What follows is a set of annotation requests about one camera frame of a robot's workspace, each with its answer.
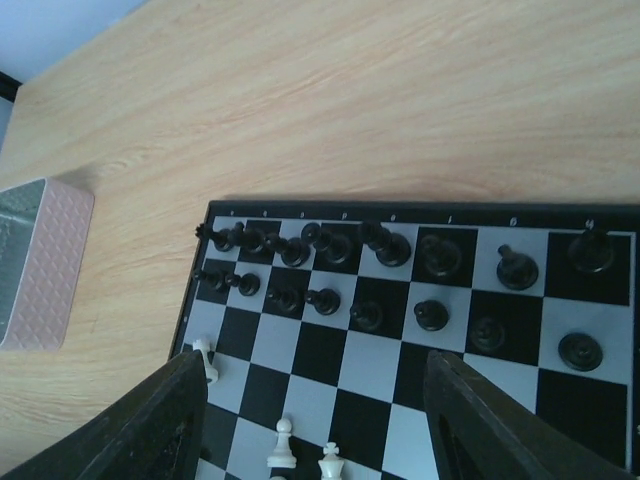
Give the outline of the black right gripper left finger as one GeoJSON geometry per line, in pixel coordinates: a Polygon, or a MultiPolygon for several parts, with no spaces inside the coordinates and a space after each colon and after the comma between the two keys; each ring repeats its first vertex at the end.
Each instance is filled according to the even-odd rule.
{"type": "Polygon", "coordinates": [[[184,352],[88,423],[3,479],[193,479],[207,382],[203,356],[184,352]]]}

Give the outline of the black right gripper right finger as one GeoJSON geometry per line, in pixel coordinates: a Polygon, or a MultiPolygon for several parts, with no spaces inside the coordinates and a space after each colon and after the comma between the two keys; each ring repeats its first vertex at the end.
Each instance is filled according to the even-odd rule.
{"type": "Polygon", "coordinates": [[[424,411],[441,479],[633,479],[452,353],[429,352],[424,411]]]}

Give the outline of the white chess pawn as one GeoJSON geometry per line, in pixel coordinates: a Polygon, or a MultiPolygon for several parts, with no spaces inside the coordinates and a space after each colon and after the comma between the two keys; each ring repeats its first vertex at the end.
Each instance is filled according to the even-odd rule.
{"type": "Polygon", "coordinates": [[[291,421],[287,418],[281,418],[276,424],[276,445],[273,452],[267,457],[267,466],[269,468],[296,468],[297,459],[290,447],[291,435],[291,421]]]}

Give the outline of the black chess pawn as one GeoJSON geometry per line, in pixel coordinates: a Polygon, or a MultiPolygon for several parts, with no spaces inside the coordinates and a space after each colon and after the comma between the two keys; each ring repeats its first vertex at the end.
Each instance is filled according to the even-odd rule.
{"type": "Polygon", "coordinates": [[[558,354],[565,365],[582,372],[595,370],[603,360],[600,344],[583,332],[565,335],[558,344],[558,354]]]}

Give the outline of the white chess king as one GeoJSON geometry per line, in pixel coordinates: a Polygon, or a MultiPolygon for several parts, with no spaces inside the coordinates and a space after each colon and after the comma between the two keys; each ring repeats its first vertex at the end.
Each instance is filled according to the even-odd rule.
{"type": "Polygon", "coordinates": [[[340,449],[335,442],[323,447],[324,457],[318,461],[322,480],[341,480],[344,460],[339,456],[340,449]]]}

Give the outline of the black silver chess board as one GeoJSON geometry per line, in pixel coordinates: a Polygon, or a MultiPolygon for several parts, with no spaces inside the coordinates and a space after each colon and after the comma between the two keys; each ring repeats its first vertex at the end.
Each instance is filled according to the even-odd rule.
{"type": "Polygon", "coordinates": [[[279,250],[201,240],[194,267],[237,284],[188,284],[172,350],[206,337],[208,386],[199,479],[268,479],[276,424],[292,423],[295,469],[317,479],[335,442],[346,479],[434,479],[423,404],[432,350],[458,355],[524,408],[600,457],[639,470],[639,209],[635,205],[218,200],[203,232],[232,228],[322,237],[289,267],[279,250]],[[576,271],[568,247],[606,229],[602,273],[576,271]],[[598,368],[569,368],[567,334],[592,336],[598,368]]]}

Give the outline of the black chess rook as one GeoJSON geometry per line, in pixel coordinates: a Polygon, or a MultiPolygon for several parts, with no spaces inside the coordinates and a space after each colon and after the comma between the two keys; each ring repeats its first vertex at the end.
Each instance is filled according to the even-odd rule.
{"type": "Polygon", "coordinates": [[[602,228],[588,228],[577,235],[570,243],[567,255],[573,268],[585,274],[602,273],[615,259],[611,236],[602,228]]]}

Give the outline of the pink metal tin box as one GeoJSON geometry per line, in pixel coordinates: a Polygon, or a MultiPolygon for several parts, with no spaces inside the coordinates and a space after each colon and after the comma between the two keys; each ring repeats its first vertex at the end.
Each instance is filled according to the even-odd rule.
{"type": "Polygon", "coordinates": [[[1,349],[64,342],[94,195],[53,178],[1,191],[1,349]]]}

